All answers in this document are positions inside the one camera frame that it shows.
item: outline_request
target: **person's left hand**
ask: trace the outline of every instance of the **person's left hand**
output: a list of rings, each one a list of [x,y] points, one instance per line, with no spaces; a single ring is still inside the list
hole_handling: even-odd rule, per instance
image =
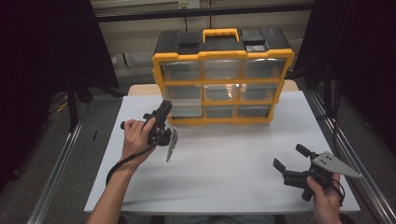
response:
[[[132,154],[137,154],[148,149],[149,132],[155,123],[155,118],[152,118],[143,127],[144,122],[140,120],[130,119],[124,123],[124,142],[122,147],[122,155],[120,161],[131,156]],[[137,168],[141,163],[143,163],[151,154],[153,149],[143,155],[134,158],[131,161],[125,163],[130,168]]]

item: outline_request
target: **table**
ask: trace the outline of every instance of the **table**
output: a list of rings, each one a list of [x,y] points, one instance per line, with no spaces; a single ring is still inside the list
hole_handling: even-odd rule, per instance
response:
[[[91,212],[105,188],[108,170],[119,159],[120,123],[157,109],[161,95],[124,97],[101,167],[84,211]],[[179,140],[166,162],[167,147],[157,147],[135,172],[121,211],[140,215],[290,214],[313,210],[302,189],[283,185],[273,166],[305,171],[309,159],[296,144],[321,153],[331,151],[301,91],[282,91],[268,124],[177,126]],[[346,190],[342,212],[359,206]]]

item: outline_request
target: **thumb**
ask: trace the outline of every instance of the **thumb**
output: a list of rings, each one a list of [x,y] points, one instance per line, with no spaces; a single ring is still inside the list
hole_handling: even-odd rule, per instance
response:
[[[309,176],[306,179],[306,183],[308,184],[309,188],[311,188],[315,192],[315,197],[318,200],[325,200],[326,195],[324,194],[323,188],[321,185],[314,179],[314,177]]]

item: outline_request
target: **hand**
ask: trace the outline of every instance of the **hand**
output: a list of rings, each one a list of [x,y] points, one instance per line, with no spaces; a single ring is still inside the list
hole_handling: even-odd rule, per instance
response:
[[[340,181],[339,174],[333,174],[332,178]],[[326,188],[323,190],[321,185],[312,177],[309,176],[306,182],[314,192],[314,213],[315,220],[318,224],[335,224],[340,221],[340,196],[333,188]],[[340,188],[335,181],[332,182],[336,188]]]
[[[149,132],[155,123],[155,118],[148,121],[145,127],[143,127],[144,122],[139,120],[128,120],[124,123],[124,142],[122,147],[122,155],[120,161],[131,156],[132,154],[137,154],[141,151],[148,149]],[[137,168],[141,163],[143,163],[151,154],[153,150],[134,158],[131,161],[125,163],[129,168]]]

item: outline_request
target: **forearm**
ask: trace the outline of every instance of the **forearm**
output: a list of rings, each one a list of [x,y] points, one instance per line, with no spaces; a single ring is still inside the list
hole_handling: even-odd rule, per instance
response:
[[[111,176],[87,223],[118,222],[123,198],[135,170],[121,168]]]

